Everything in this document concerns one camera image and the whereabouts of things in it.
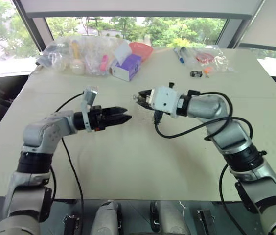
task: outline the pink bowl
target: pink bowl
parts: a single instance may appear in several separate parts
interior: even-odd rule
[[[133,54],[141,56],[142,62],[148,59],[151,55],[153,48],[143,43],[129,43]]]

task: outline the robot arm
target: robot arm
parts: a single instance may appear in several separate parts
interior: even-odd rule
[[[104,130],[131,118],[124,114],[127,111],[124,108],[92,106],[96,94],[94,88],[85,90],[81,112],[56,112],[25,128],[19,164],[5,198],[6,219],[0,222],[0,235],[40,234],[39,222],[48,218],[52,204],[52,190],[45,185],[49,183],[53,153],[62,137],[78,130]]]
[[[155,125],[163,113],[176,118],[188,116],[202,122],[228,116],[224,100],[216,95],[200,96],[200,92],[189,91],[180,94],[170,87],[156,87],[139,92],[137,103],[155,110]],[[217,132],[225,123],[221,120],[207,125],[209,135]],[[228,125],[210,140],[224,156],[230,172],[238,180],[235,184],[246,208],[260,214],[266,234],[276,235],[276,174],[263,158],[251,138],[239,122],[231,120]]]

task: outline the purple box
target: purple box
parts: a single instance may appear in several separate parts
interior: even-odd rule
[[[131,54],[122,65],[117,62],[112,69],[112,75],[125,81],[131,81],[136,75],[141,65],[141,56]]]

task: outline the pen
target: pen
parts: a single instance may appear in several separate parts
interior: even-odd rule
[[[184,59],[181,57],[181,55],[180,55],[178,49],[175,47],[173,50],[174,50],[174,52],[177,54],[179,61],[180,61],[181,63],[184,63]]]

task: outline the white table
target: white table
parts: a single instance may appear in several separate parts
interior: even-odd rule
[[[164,139],[154,130],[153,112],[132,100],[138,91],[170,81],[185,93],[188,89],[226,93],[234,115],[252,123],[253,142],[258,150],[267,150],[266,158],[276,171],[276,84],[249,51],[225,49],[224,53],[235,72],[210,78],[190,77],[189,69],[169,48],[155,50],[130,83],[111,76],[60,75],[46,69],[34,72],[0,123],[0,196],[6,194],[10,175],[17,167],[25,126],[54,112],[87,85],[99,87],[95,104],[125,107],[133,118],[105,131],[80,131],[65,138],[85,198],[220,200],[218,179],[225,160],[212,143],[203,140],[205,129]],[[80,111],[80,99],[63,110],[68,109]],[[199,123],[195,118],[164,116],[160,129],[174,134]],[[79,198],[61,143],[52,165],[58,182],[56,197]],[[226,200],[240,200],[234,182],[227,172]]]

